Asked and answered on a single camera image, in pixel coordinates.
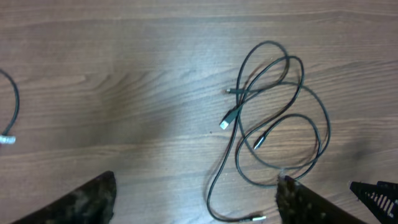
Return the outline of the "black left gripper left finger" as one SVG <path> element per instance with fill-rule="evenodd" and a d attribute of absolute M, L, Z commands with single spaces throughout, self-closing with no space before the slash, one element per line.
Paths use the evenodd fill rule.
<path fill-rule="evenodd" d="M 116 178 L 109 170 L 14 224 L 109 224 L 116 195 Z"/>

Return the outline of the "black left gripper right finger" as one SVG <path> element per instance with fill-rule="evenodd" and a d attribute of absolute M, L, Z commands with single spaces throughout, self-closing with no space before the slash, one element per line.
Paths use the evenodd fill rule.
<path fill-rule="evenodd" d="M 283 224 L 363 224 L 288 175 L 278 176 L 275 196 Z"/>

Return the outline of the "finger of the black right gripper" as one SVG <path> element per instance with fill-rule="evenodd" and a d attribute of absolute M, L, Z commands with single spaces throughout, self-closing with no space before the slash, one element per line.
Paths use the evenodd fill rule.
<path fill-rule="evenodd" d="M 397 224 L 397 184 L 378 181 L 376 185 L 352 182 L 350 190 L 381 224 Z"/>

